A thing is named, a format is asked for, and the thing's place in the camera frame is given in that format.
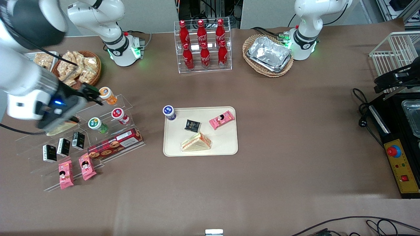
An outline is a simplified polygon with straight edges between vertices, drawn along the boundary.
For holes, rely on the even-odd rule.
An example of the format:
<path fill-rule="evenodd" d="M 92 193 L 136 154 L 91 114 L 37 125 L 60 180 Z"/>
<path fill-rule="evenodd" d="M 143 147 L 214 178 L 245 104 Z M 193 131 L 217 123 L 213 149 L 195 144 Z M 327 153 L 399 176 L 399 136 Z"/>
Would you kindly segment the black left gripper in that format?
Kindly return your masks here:
<path fill-rule="evenodd" d="M 419 86 L 419 64 L 411 64 L 404 66 L 398 70 L 385 73 L 374 79 L 376 86 L 374 90 L 376 93 L 383 92 L 384 90 L 393 87 L 418 87 Z"/>

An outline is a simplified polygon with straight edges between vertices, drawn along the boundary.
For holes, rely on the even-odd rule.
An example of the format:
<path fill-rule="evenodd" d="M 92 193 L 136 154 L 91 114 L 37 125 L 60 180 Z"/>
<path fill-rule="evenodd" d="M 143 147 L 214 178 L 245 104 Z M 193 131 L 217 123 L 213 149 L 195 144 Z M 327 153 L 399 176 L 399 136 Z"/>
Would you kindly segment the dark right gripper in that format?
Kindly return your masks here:
<path fill-rule="evenodd" d="M 55 93 L 47 97 L 47 102 L 36 102 L 36 112 L 41 115 L 36 127 L 40 130 L 53 130 L 71 119 L 87 102 L 103 106 L 99 94 L 98 89 L 88 83 L 82 83 L 81 89 L 75 90 L 59 82 Z"/>

